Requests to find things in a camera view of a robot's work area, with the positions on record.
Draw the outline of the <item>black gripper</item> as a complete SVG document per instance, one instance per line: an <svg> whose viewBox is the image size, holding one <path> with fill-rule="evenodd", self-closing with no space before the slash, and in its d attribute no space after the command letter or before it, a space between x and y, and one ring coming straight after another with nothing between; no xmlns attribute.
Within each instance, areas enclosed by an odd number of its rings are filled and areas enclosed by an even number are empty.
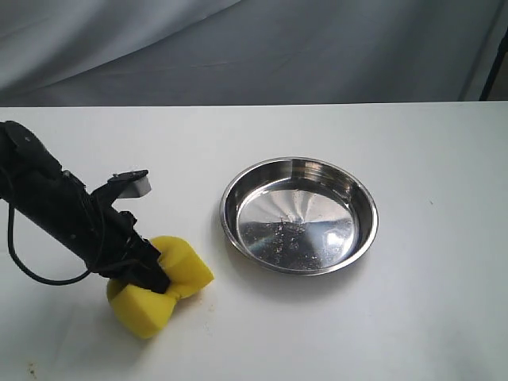
<svg viewBox="0 0 508 381"><path fill-rule="evenodd" d="M82 259L87 268L163 294L171 280L159 265L160 253L139 236L135 217L112 207L125 186L29 186L23 190L23 214Z"/></svg>

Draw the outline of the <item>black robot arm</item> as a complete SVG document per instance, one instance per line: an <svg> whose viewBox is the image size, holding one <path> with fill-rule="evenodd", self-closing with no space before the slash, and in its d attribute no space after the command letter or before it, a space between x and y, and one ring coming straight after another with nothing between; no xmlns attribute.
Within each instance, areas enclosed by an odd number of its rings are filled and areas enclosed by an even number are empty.
<svg viewBox="0 0 508 381"><path fill-rule="evenodd" d="M69 249L88 273L117 279L158 294L171 280L160 252L134 229L136 218L118 211L119 198L139 198L151 187L148 171L113 175L88 193L85 185L26 127L1 124L1 198Z"/></svg>

